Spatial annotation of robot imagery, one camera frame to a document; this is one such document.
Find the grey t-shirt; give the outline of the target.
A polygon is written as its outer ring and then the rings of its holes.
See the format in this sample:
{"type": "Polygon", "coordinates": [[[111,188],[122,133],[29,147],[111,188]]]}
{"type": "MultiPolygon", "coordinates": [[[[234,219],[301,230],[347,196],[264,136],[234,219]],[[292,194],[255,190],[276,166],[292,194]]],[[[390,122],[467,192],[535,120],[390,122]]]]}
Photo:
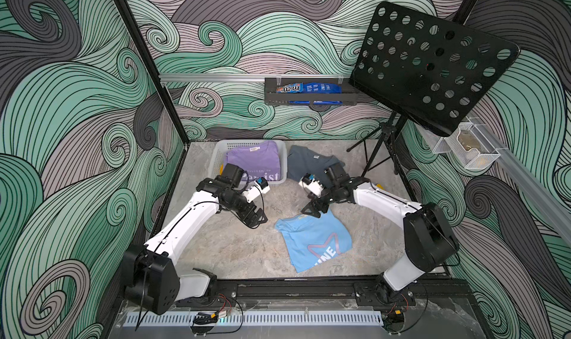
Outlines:
{"type": "Polygon", "coordinates": [[[292,146],[288,153],[287,178],[300,181],[304,175],[312,174],[324,187],[330,188],[332,182],[325,170],[336,163],[345,166],[336,156],[324,156],[304,146],[292,146]]]}

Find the purple Persist t-shirt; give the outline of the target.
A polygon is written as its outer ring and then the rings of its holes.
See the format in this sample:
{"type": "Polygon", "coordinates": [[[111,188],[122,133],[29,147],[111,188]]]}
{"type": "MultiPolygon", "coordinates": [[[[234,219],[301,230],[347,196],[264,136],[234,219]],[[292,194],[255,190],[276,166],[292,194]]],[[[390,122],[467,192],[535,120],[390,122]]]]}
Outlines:
{"type": "Polygon", "coordinates": [[[241,181],[265,178],[267,181],[281,181],[282,167],[277,144],[266,141],[256,145],[240,146],[226,152],[223,166],[238,166],[244,171],[241,181]]]}

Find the light blue t-shirt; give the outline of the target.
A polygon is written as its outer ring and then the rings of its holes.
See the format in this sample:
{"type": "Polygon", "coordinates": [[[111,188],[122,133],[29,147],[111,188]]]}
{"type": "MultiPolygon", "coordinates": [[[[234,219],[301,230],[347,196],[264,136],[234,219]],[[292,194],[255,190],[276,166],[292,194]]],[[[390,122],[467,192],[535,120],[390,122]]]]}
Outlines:
{"type": "Polygon", "coordinates": [[[329,210],[321,216],[297,215],[280,219],[274,227],[283,236],[297,273],[339,257],[352,249],[352,237],[329,210]]]}

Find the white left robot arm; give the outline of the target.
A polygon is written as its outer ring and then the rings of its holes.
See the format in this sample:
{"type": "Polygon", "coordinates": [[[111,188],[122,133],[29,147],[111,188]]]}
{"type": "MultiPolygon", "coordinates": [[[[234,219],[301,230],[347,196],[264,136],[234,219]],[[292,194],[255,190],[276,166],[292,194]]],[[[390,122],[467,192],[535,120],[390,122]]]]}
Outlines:
{"type": "Polygon", "coordinates": [[[221,175],[205,178],[189,202],[160,232],[142,245],[131,245],[121,262],[121,283],[126,300],[156,315],[174,303],[200,298],[208,293],[215,276],[194,269],[179,274],[175,268],[184,249],[208,219],[227,211],[250,229],[267,222],[263,208],[254,201],[270,190],[266,178],[257,178],[240,187],[245,170],[229,164],[221,175]]]}

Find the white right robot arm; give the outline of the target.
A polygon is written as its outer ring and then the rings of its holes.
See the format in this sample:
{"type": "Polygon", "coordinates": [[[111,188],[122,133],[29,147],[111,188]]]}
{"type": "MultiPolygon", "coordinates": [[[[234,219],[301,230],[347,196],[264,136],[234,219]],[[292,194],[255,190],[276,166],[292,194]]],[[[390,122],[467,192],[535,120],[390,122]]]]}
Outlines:
{"type": "Polygon", "coordinates": [[[391,220],[403,232],[404,254],[376,280],[374,293],[380,303],[400,300],[410,284],[459,251],[459,242],[437,204],[398,197],[377,187],[369,178],[350,176],[340,163],[328,167],[324,174],[330,187],[309,173],[300,179],[299,185],[310,199],[301,211],[303,215],[319,218],[331,204],[356,204],[391,220]]]}

